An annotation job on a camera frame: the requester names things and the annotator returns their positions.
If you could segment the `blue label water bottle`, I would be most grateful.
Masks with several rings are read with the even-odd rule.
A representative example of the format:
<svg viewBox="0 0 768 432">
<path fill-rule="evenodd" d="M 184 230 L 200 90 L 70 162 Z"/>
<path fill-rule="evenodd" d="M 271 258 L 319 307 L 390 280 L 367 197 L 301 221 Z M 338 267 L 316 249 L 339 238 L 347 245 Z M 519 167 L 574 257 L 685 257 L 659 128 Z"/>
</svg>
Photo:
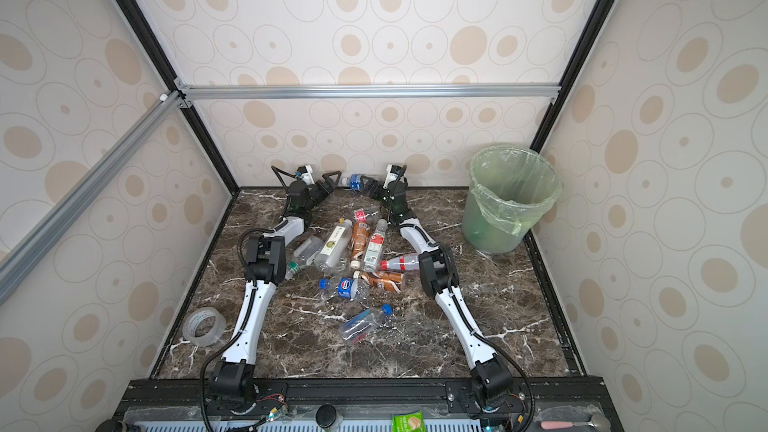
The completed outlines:
<svg viewBox="0 0 768 432">
<path fill-rule="evenodd" d="M 360 192 L 363 189 L 363 178 L 361 174 L 351 174 L 342 178 L 343 185 L 352 191 Z"/>
</svg>

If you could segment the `red label clear bottle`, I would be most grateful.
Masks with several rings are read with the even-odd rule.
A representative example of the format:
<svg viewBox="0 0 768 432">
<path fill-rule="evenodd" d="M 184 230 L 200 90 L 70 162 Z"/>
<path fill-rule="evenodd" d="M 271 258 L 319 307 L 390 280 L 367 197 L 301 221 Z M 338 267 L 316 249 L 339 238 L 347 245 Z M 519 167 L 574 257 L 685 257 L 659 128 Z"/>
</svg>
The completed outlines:
<svg viewBox="0 0 768 432">
<path fill-rule="evenodd" d="M 381 211 L 367 211 L 363 208 L 356 209 L 353 214 L 355 225 L 365 225 L 368 229 L 376 228 L 380 220 L 383 220 Z"/>
</svg>

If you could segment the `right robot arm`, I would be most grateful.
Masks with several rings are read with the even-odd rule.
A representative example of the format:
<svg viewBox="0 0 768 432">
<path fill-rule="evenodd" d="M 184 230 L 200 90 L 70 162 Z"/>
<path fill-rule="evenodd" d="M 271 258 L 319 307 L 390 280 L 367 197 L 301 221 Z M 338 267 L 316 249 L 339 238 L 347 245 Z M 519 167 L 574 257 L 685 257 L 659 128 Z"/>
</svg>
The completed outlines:
<svg viewBox="0 0 768 432">
<path fill-rule="evenodd" d="M 415 250 L 425 294 L 446 314 L 459 338 L 470 369 L 472 393 L 480 410 L 494 412 L 515 395 L 515 387 L 530 385 L 522 367 L 486 338 L 474 320 L 461 291 L 452 249 L 438 242 L 422 226 L 407 201 L 405 165 L 390 164 L 382 180 L 364 174 L 349 179 L 351 189 L 378 201 L 388 223 Z"/>
</svg>

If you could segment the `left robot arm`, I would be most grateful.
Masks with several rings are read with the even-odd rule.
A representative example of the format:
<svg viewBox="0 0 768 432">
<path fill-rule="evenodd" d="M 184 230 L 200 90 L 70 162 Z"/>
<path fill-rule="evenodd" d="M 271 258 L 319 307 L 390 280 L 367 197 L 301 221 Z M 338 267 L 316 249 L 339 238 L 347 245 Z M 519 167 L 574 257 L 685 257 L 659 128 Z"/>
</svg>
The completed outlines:
<svg viewBox="0 0 768 432">
<path fill-rule="evenodd" d="M 244 269 L 243 303 L 232 337 L 206 357 L 199 370 L 200 410 L 207 431 L 214 429 L 207 409 L 210 398 L 245 412 L 256 405 L 258 340 L 269 304 L 286 277 L 286 248 L 309 228 L 312 209 L 336 190 L 341 178 L 339 171 L 332 171 L 317 181 L 309 165 L 294 173 L 276 166 L 271 170 L 286 193 L 283 212 L 275 226 L 252 228 L 240 235 L 236 252 Z"/>
</svg>

